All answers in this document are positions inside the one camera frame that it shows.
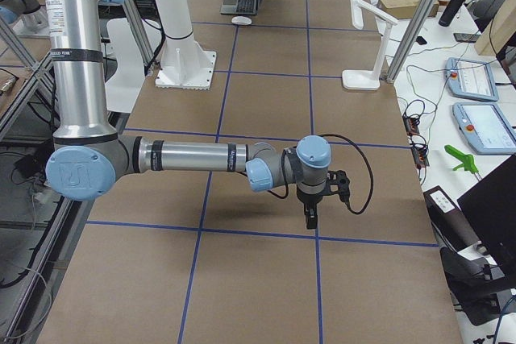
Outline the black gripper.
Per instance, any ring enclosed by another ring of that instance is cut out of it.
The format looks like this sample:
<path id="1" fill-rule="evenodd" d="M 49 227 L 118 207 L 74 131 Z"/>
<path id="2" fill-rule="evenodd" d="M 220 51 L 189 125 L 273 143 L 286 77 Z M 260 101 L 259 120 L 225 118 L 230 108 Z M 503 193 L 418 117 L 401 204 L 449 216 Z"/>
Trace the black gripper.
<path id="1" fill-rule="evenodd" d="M 323 199 L 325 183 L 309 185 L 306 183 L 297 184 L 297 198 L 303 203 L 306 228 L 315 230 L 318 227 L 317 204 Z"/>

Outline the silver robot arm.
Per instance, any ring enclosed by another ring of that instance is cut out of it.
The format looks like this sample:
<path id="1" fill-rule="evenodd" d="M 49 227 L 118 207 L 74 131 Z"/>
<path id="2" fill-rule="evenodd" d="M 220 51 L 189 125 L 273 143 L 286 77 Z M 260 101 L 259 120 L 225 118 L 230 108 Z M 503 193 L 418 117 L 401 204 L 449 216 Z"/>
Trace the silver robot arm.
<path id="1" fill-rule="evenodd" d="M 18 35 L 49 37 L 47 13 L 38 0 L 1 0 L 1 19 Z"/>
<path id="2" fill-rule="evenodd" d="M 60 125 L 46 177 L 59 194 L 91 201 L 122 176 L 147 171 L 245 172 L 252 190 L 295 184 L 306 226 L 329 193 L 329 143 L 316 135 L 282 153 L 267 143 L 178 143 L 120 135 L 107 117 L 99 0 L 45 0 Z"/>

